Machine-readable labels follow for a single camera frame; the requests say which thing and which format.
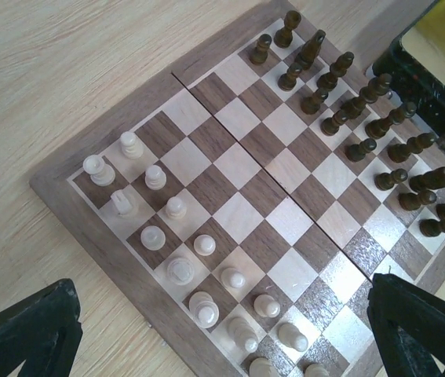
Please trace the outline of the dark bishop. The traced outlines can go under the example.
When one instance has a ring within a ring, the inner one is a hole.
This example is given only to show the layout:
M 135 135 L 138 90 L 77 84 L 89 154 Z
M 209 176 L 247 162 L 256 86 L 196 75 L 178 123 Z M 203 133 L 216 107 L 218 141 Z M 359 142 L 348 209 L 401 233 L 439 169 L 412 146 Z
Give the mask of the dark bishop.
M 317 86 L 329 92 L 332 91 L 337 86 L 339 78 L 343 77 L 352 66 L 354 57 L 354 53 L 350 51 L 340 55 L 339 58 L 330 65 L 329 71 L 319 77 Z
M 423 133 L 410 137 L 405 144 L 390 145 L 388 157 L 395 163 L 402 163 L 409 159 L 411 154 L 419 154 L 429 148 L 436 141 L 434 133 Z

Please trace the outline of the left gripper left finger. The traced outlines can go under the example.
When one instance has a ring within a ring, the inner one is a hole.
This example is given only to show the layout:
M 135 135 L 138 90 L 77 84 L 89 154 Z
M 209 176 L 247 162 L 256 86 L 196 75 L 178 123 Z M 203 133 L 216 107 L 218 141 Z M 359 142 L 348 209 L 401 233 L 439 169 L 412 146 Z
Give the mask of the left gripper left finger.
M 82 339 L 81 306 L 64 278 L 0 312 L 0 376 L 68 376 Z

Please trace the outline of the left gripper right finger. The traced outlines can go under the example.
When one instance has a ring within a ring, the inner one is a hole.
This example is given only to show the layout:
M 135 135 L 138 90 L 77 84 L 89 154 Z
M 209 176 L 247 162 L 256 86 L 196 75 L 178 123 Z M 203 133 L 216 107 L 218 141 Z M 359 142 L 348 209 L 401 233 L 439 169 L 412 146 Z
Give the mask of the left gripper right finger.
M 445 376 L 445 301 L 376 273 L 367 316 L 389 376 Z

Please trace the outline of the white rook far corner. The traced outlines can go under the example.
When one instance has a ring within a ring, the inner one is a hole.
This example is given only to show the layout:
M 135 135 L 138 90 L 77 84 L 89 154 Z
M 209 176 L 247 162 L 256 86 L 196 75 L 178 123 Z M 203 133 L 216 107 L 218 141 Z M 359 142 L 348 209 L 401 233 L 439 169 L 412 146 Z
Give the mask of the white rook far corner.
M 110 185 L 115 180 L 114 169 L 101 156 L 87 156 L 82 166 L 95 185 L 104 187 Z

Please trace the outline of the wooden chess board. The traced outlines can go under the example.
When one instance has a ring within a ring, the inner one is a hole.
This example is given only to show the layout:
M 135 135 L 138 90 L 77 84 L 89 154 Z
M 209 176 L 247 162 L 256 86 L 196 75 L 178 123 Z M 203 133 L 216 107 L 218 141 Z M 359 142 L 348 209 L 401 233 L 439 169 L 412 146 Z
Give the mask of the wooden chess board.
M 436 219 L 434 206 L 404 210 L 399 194 L 407 183 L 379 190 L 378 174 L 397 168 L 387 151 L 418 135 L 410 120 L 393 126 L 363 160 L 347 159 L 349 145 L 366 138 L 365 126 L 391 111 L 384 98 L 364 108 L 333 136 L 321 122 L 367 84 L 350 68 L 312 115 L 301 101 L 338 58 L 324 42 L 313 65 L 289 92 L 280 75 L 294 62 L 314 27 L 305 18 L 287 48 L 275 33 L 284 25 L 286 1 L 269 1 L 238 20 L 117 103 L 84 131 L 58 148 L 31 178 L 31 187 L 127 298 L 199 376 L 246 376 L 258 357 L 269 359 L 281 376 L 302 376 L 321 364 L 332 376 L 374 376 L 381 369 L 367 296 L 371 277 L 392 273 L 430 293 L 445 280 L 445 234 L 427 237 L 419 223 Z M 269 34 L 268 59 L 250 54 Z M 144 145 L 139 159 L 126 158 L 119 138 L 134 132 Z M 83 170 L 98 155 L 115 171 L 108 186 L 95 185 Z M 160 166 L 166 185 L 149 189 L 145 171 Z M 120 217 L 111 194 L 123 190 L 138 206 Z M 166 216 L 169 198 L 187 205 L 180 220 Z M 142 230 L 158 226 L 164 246 L 150 251 Z M 207 234 L 216 250 L 202 256 L 194 241 Z M 176 257 L 195 267 L 191 283 L 172 284 L 168 263 Z M 244 287 L 227 289 L 221 272 L 234 267 Z M 219 307 L 211 328 L 194 322 L 189 299 L 205 291 Z M 258 295 L 281 305 L 275 318 L 254 310 Z M 258 337 L 248 353 L 228 333 L 244 318 Z M 292 323 L 308 339 L 304 352 L 278 338 Z

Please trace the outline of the white pawn near corner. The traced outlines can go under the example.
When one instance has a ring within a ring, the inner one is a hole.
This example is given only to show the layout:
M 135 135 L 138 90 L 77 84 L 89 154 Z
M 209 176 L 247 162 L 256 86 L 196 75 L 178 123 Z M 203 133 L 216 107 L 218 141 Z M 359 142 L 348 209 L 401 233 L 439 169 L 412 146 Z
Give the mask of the white pawn near corner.
M 304 377 L 330 377 L 330 374 L 321 364 L 310 364 L 305 369 Z

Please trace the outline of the white knight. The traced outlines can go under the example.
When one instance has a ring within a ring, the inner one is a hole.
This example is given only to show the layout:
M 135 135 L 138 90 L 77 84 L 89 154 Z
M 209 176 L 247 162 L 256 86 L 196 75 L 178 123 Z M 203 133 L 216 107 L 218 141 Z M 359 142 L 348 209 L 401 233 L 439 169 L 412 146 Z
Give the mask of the white knight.
M 123 190 L 113 192 L 111 201 L 120 217 L 129 218 L 136 215 L 138 206 L 135 199 L 126 195 Z
M 279 373 L 269 359 L 258 357 L 250 363 L 249 377 L 279 377 Z

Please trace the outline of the dark king piece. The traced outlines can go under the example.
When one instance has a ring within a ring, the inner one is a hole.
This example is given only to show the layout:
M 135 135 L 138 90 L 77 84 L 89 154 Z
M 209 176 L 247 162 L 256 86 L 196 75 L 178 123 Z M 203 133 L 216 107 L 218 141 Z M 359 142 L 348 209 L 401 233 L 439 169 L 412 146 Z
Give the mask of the dark king piece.
M 391 82 L 392 76 L 388 73 L 383 73 L 372 78 L 367 85 L 360 90 L 358 97 L 352 98 L 341 106 L 347 119 L 357 118 L 367 104 L 373 104 L 379 97 L 386 95 L 390 89 Z

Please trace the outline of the white king piece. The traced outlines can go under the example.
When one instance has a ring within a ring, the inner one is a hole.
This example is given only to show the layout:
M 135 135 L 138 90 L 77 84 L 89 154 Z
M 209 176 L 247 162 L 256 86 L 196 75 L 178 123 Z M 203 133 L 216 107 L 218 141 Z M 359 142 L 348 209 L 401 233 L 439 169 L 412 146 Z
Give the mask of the white king piece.
M 219 319 L 219 307 L 205 291 L 194 293 L 189 299 L 188 308 L 194 322 L 201 328 L 211 328 Z

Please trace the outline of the dark bishop far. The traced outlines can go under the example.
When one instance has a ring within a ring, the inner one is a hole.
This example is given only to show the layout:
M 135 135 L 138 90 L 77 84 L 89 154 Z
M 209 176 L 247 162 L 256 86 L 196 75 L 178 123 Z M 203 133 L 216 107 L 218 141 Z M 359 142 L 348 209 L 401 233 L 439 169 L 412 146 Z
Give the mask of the dark bishop far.
M 352 66 L 354 57 L 354 53 L 350 51 L 340 55 L 339 58 L 330 65 L 329 71 L 319 77 L 317 86 L 329 92 L 332 91 L 337 86 L 339 78 L 343 77 Z

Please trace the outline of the white knight far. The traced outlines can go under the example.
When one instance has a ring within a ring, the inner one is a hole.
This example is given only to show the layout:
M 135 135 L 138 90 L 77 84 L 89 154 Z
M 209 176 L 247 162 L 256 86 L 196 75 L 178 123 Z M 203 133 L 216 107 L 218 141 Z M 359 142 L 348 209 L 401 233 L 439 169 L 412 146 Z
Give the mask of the white knight far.
M 129 218 L 136 215 L 138 206 L 135 199 L 126 195 L 123 190 L 113 192 L 111 201 L 120 217 Z

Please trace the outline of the dark bishop near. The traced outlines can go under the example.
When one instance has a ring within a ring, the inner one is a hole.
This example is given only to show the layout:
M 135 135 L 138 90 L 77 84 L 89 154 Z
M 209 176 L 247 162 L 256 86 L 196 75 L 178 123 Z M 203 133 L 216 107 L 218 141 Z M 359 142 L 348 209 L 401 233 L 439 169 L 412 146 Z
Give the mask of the dark bishop near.
M 429 148 L 436 141 L 434 133 L 423 133 L 410 137 L 405 144 L 390 145 L 388 157 L 395 163 L 402 163 L 409 159 L 411 154 L 419 154 Z

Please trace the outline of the gold tin box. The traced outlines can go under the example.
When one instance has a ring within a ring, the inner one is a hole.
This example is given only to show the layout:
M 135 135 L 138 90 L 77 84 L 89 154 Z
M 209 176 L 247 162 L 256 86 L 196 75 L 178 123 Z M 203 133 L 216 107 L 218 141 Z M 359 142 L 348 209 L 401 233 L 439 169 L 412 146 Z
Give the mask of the gold tin box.
M 445 1 L 434 1 L 367 70 L 389 73 L 399 102 L 414 102 L 414 121 L 439 137 L 445 152 Z

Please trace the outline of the white bishop near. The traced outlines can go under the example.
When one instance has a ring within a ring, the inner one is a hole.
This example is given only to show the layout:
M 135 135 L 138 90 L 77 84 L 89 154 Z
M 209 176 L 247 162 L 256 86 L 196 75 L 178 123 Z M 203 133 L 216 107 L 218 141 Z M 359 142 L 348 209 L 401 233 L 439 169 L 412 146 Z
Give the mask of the white bishop near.
M 231 319 L 228 325 L 228 333 L 234 343 L 248 353 L 253 353 L 258 348 L 258 337 L 249 323 L 242 317 Z

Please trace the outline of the dark queen piece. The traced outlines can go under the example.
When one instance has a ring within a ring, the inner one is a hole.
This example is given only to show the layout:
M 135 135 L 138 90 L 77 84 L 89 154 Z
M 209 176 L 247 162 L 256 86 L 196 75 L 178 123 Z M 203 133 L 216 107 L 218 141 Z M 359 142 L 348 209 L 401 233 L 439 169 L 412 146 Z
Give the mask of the dark queen piece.
M 368 137 L 374 140 L 384 137 L 391 126 L 401 124 L 405 119 L 411 118 L 417 111 L 414 102 L 402 103 L 398 108 L 392 109 L 389 114 L 382 119 L 375 119 L 365 126 Z

